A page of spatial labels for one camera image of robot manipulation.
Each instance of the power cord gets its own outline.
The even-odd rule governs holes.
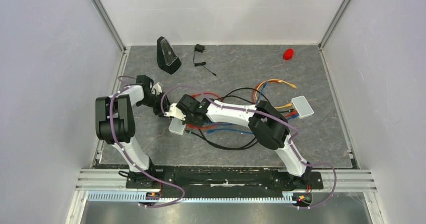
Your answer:
[[[222,146],[222,145],[218,145],[218,144],[216,144],[216,143],[213,143],[212,141],[210,141],[210,140],[208,140],[205,136],[204,136],[204,134],[202,133],[202,131],[201,130],[198,130],[199,131],[199,135],[198,134],[196,134],[196,133],[194,133],[193,131],[190,131],[190,130],[186,130],[186,132],[188,133],[188,134],[192,134],[192,135],[195,135],[195,136],[197,136],[197,137],[199,137],[199,138],[201,138],[202,140],[204,140],[204,141],[206,141],[209,145],[211,145],[211,146],[213,146],[213,147],[215,147],[215,148],[218,148],[218,149],[221,149],[221,150],[246,150],[246,149],[249,149],[249,148],[251,148],[251,147],[253,147],[253,146],[255,146],[257,143],[258,143],[258,141],[256,140],[256,138],[253,138],[248,144],[246,144],[246,145],[244,145],[244,146],[241,146],[241,147],[238,147],[238,148],[231,148],[231,147],[226,147],[226,146]]]
[[[202,51],[200,51],[200,50],[197,50],[197,46],[195,46],[195,49],[194,49],[194,55],[193,55],[193,57],[192,57],[192,63],[194,64],[194,67],[199,67],[199,66],[202,66],[203,68],[205,68],[207,71],[209,71],[209,72],[211,72],[214,76],[218,76],[216,73],[214,73],[214,72],[212,72],[212,71],[210,71],[208,68],[206,68],[205,67],[205,65],[207,64],[206,62],[197,62],[197,63],[195,63],[195,52],[202,52],[202,51],[204,51],[204,46],[203,46],[203,49],[202,49]]]
[[[231,92],[229,92],[227,95],[225,95],[224,97],[220,97],[220,98],[218,98],[217,100],[220,100],[220,101],[222,101],[223,99],[225,99],[226,97],[228,97],[229,95],[231,95],[232,93],[234,93],[234,92],[236,92],[236,91],[240,91],[240,90],[244,90],[244,89],[249,89],[249,90],[252,90],[252,91],[255,91],[255,92],[258,92],[258,93],[260,93],[260,91],[259,90],[257,90],[257,89],[254,89],[254,88],[252,88],[252,87],[240,87],[240,88],[237,88],[237,89],[235,89],[235,90],[232,90]],[[263,93],[260,93],[260,95],[262,96],[262,97],[264,97],[265,98],[265,100],[266,101],[268,101],[269,103],[271,102],[271,101],[269,101],[269,99],[263,94]]]

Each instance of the yellow cable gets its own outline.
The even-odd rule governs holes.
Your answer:
[[[266,81],[268,81],[268,82],[283,82],[283,83],[288,84],[288,85],[289,85],[290,87],[292,87],[292,88],[297,88],[297,86],[296,86],[296,85],[294,85],[294,84],[292,84],[292,83],[289,83],[289,82],[287,82],[287,81],[284,81],[284,80],[282,80],[282,79],[268,79],[268,80],[266,80]],[[260,86],[263,86],[263,84],[264,84],[266,81],[261,82],[261,83],[257,86],[256,90],[259,90],[259,89],[260,89]],[[255,99],[255,101],[257,101],[257,92],[256,92],[256,91],[254,92],[254,99]],[[285,108],[285,107],[290,107],[290,106],[292,106],[292,105],[293,105],[292,103],[288,103],[288,104],[283,105],[283,106],[280,106],[280,107],[275,107],[275,109]]]

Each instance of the perforated metal strip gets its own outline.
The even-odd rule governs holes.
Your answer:
[[[296,203],[291,200],[292,192],[283,192],[282,197],[265,198],[183,198],[184,203]],[[125,202],[169,202],[176,198],[146,198],[143,191],[89,191],[88,201],[125,201]]]

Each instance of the black power adapter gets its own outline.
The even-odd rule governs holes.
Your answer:
[[[205,68],[207,71],[211,72],[214,76],[217,76],[214,72],[208,70],[205,65],[207,64],[206,62],[194,62],[195,59],[195,52],[199,52],[199,53],[203,53],[205,49],[205,46],[197,44],[194,48],[194,57],[192,58],[192,62],[194,63],[194,67],[198,67],[198,66],[202,66],[203,68]]]

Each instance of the black cable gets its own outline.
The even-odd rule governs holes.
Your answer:
[[[119,170],[119,175],[124,178],[127,178],[129,176],[129,173],[123,170]]]
[[[294,109],[294,108],[290,108],[290,109],[288,109],[288,110],[278,111],[278,112],[279,112],[279,113],[289,113],[289,112],[293,112],[293,111],[295,111],[295,109]]]
[[[243,100],[243,101],[246,101],[246,102],[248,102],[249,104],[253,104],[250,100],[247,100],[247,99],[245,99],[245,98],[242,98],[242,97],[240,97],[240,96],[235,96],[235,95],[228,95],[228,96],[225,96],[225,97],[221,97],[221,99],[222,100],[224,100],[225,98],[227,98],[227,97],[234,97],[234,98],[238,98],[238,99],[241,99],[241,100]]]
[[[258,94],[262,95],[262,96],[266,99],[266,101],[268,101],[269,103],[271,102],[271,101],[269,101],[269,99],[268,99],[265,95],[263,95],[263,93],[259,92],[259,90],[256,90],[256,89],[254,89],[254,88],[252,88],[252,87],[240,87],[240,88],[237,88],[237,89],[232,90],[231,92],[229,92],[229,93],[228,93],[227,95],[225,95],[224,97],[218,98],[217,100],[222,100],[222,99],[224,99],[225,97],[227,97],[227,96],[231,95],[231,93],[236,92],[236,91],[239,91],[239,90],[244,90],[244,89],[249,89],[249,90],[256,91],[256,92],[258,92]]]
[[[192,56],[192,63],[195,64],[195,49],[194,49],[194,54]]]
[[[204,138],[204,139],[206,139],[207,140],[207,138],[204,136],[204,134],[202,133],[202,131],[201,130],[198,130],[199,132],[200,132],[200,134],[201,134],[201,136]],[[246,145],[244,145],[244,146],[241,146],[241,147],[238,147],[238,148],[230,148],[230,147],[225,147],[225,148],[229,148],[229,149],[235,149],[235,150],[246,150],[246,147],[247,146],[249,146],[250,144],[252,144],[252,142],[253,141],[255,141],[256,140],[256,137],[254,137],[248,144],[246,144]],[[251,147],[253,147],[255,144],[257,144],[257,141],[255,142],[255,143],[253,143],[253,145],[252,146],[250,146],[250,147],[248,147],[248,148],[251,148]]]
[[[211,72],[214,76],[218,76],[216,73],[214,73],[214,72],[212,72],[212,71],[210,71],[208,68],[206,68],[204,65],[202,66],[203,68],[205,68],[207,71],[209,71],[209,72]]]
[[[211,145],[211,146],[213,146],[215,148],[221,149],[221,150],[246,150],[246,149],[249,149],[249,148],[255,146],[258,143],[257,141],[255,141],[256,138],[253,138],[248,144],[246,144],[244,146],[241,146],[241,147],[238,147],[238,148],[231,148],[231,147],[226,147],[226,146],[218,145],[218,144],[213,143],[212,141],[206,139],[206,137],[204,136],[204,134],[202,133],[201,130],[199,130],[199,132],[200,132],[201,135],[198,135],[198,134],[196,134],[196,133],[194,133],[192,131],[188,131],[188,130],[186,132],[189,133],[189,134],[192,134],[192,135],[195,135],[195,136],[199,137],[200,139],[206,141],[209,145]]]

